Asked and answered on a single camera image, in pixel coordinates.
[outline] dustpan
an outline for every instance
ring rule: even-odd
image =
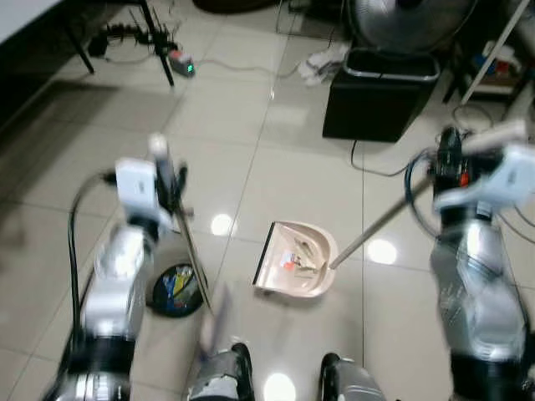
[[[413,188],[416,198],[431,182],[422,179]],[[280,292],[291,297],[317,297],[326,292],[334,281],[336,269],[353,252],[379,231],[407,205],[403,196],[374,224],[340,253],[336,242],[326,230],[299,221],[275,221],[258,263],[253,286],[268,292]]]

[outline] black storage bin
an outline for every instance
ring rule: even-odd
[[[331,83],[323,137],[396,142],[424,108],[439,75],[429,55],[351,50]]]

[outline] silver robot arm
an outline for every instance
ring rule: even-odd
[[[46,401],[130,398],[130,367],[145,310],[146,283],[158,240],[174,226],[176,179],[165,140],[152,138],[150,152],[154,162],[124,159],[115,166],[126,223],[112,231],[95,258],[82,305],[80,339],[66,348]]]
[[[433,169],[442,230],[431,270],[459,399],[531,399],[529,320],[508,275],[502,233],[492,224],[501,209],[522,204],[535,192],[535,149],[511,143],[526,137],[524,127],[502,124],[463,143],[461,153],[460,146],[457,151],[451,146],[460,140],[443,135]]]

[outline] white table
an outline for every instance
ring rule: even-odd
[[[61,0],[0,0],[0,43],[60,2]]]

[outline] red object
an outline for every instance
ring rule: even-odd
[[[509,74],[509,63],[505,61],[497,61],[496,74]]]
[[[461,187],[468,186],[470,184],[470,175],[468,173],[461,174]]]

